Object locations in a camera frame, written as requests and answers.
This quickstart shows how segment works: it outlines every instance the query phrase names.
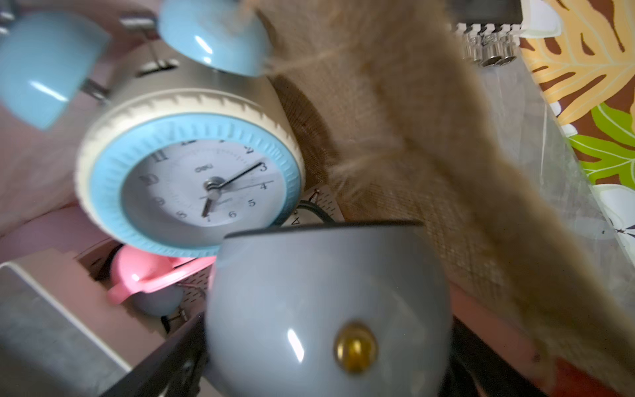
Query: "minute hand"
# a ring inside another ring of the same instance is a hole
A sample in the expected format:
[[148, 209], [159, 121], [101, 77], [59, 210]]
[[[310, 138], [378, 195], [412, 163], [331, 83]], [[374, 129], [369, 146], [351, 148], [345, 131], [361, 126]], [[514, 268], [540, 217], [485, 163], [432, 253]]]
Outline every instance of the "minute hand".
[[262, 161], [259, 161], [259, 162], [255, 163], [253, 165], [250, 165], [249, 167], [245, 168], [244, 170], [240, 171], [239, 173], [237, 173], [235, 175], [232, 175], [232, 177], [230, 177], [225, 182], [223, 182], [220, 185], [218, 185], [217, 189], [222, 189], [224, 186], [229, 185], [230, 183], [232, 183], [236, 179], [242, 177], [243, 175], [248, 174], [249, 172], [253, 171], [254, 169], [258, 168], [259, 166], [261, 166], [263, 164], [264, 163]]

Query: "blue bell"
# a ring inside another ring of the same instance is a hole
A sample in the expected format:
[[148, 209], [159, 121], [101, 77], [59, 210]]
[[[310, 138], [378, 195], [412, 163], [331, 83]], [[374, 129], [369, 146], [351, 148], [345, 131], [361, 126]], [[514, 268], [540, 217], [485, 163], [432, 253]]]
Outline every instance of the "blue bell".
[[0, 100], [17, 118], [48, 129], [84, 86], [109, 40], [76, 14], [24, 15], [0, 41]]
[[271, 42], [258, 18], [233, 26], [238, 8], [235, 0], [166, 0], [158, 32], [169, 46], [203, 65], [260, 76]]

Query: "blue alarm clock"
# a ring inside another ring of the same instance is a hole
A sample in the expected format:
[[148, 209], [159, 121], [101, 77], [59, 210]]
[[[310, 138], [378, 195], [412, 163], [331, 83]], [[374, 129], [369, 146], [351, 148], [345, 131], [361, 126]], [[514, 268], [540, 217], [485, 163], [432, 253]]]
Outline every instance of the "blue alarm clock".
[[20, 119], [45, 130], [80, 90], [102, 102], [79, 148], [76, 193], [122, 243], [212, 256], [230, 232], [282, 224], [300, 199], [302, 155], [260, 76], [271, 43], [258, 18], [230, 29], [238, 7], [165, 0], [158, 22], [122, 17], [146, 40], [118, 63], [108, 90], [86, 80], [109, 35], [85, 17], [26, 15], [0, 43], [9, 88], [0, 100]]

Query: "pink plastic toy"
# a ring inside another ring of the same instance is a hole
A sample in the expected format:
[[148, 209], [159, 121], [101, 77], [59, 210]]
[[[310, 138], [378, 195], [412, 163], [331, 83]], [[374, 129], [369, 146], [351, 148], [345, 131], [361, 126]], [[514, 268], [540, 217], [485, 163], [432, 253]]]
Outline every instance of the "pink plastic toy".
[[108, 299], [120, 304], [137, 292], [155, 292], [211, 266], [216, 257], [171, 258], [124, 245], [110, 267]]

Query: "gold knob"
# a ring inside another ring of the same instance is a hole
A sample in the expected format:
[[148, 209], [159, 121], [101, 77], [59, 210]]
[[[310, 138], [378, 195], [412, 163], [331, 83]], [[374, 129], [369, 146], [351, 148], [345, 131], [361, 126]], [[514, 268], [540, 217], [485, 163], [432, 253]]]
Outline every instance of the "gold knob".
[[335, 338], [335, 359], [347, 373], [360, 374], [377, 359], [377, 341], [367, 326], [350, 323]]

